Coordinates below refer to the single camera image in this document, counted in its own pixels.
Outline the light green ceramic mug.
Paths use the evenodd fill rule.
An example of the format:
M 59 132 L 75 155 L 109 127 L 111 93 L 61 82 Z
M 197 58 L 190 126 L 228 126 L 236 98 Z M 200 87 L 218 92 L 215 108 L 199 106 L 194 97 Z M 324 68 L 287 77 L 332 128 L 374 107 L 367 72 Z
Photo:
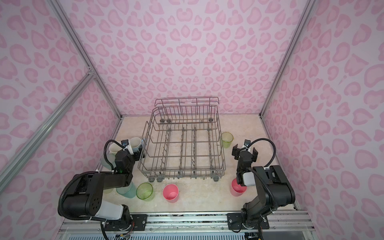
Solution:
M 111 145 L 109 146 L 109 151 L 113 155 L 116 155 L 121 150 L 122 148 L 118 146 L 116 143 L 111 143 Z

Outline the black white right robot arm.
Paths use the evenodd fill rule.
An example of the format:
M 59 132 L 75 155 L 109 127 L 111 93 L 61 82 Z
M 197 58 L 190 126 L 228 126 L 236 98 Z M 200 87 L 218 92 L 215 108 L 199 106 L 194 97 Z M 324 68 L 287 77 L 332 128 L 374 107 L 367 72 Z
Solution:
M 267 216 L 278 208 L 293 204 L 296 195 L 281 166 L 253 167 L 258 157 L 258 152 L 253 149 L 249 152 L 246 148 L 232 149 L 232 156 L 238 161 L 236 184 L 240 188 L 255 187 L 257 196 L 245 203 L 240 215 L 235 217 L 231 229 L 268 229 Z

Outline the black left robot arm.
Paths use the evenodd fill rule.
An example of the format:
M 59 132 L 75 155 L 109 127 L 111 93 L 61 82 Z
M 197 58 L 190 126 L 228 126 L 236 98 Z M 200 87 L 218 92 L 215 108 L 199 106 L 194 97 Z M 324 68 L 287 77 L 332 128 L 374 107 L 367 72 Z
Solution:
M 109 225 L 132 225 L 126 205 L 116 205 L 103 200 L 105 190 L 128 187 L 133 179 L 133 169 L 141 154 L 121 150 L 116 154 L 113 172 L 84 172 L 75 175 L 64 187 L 58 202 L 60 216 L 74 221 L 92 220 Z

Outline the light blue ceramic mug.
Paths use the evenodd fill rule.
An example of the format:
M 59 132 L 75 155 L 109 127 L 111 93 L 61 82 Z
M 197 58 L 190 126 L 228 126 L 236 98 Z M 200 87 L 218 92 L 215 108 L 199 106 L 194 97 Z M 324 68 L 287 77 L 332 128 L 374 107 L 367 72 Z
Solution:
M 142 139 L 139 137 L 133 137 L 129 139 L 130 146 L 134 153 L 138 152 L 141 145 L 142 145 Z

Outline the teal textured plastic cup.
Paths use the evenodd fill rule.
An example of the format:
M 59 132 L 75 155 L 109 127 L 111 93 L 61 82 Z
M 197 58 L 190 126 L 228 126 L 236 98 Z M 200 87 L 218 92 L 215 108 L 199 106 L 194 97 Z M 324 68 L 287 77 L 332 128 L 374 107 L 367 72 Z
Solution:
M 109 153 L 109 154 L 106 154 L 106 156 L 107 156 L 108 161 L 113 165 L 113 167 L 111 167 L 111 166 L 107 163 L 107 161 L 105 160 L 105 158 L 102 159 L 102 165 L 103 165 L 105 168 L 107 168 L 108 170 L 112 170 L 112 169 L 114 169 L 114 168 L 116 167 L 116 163 L 115 163 L 116 155 Z

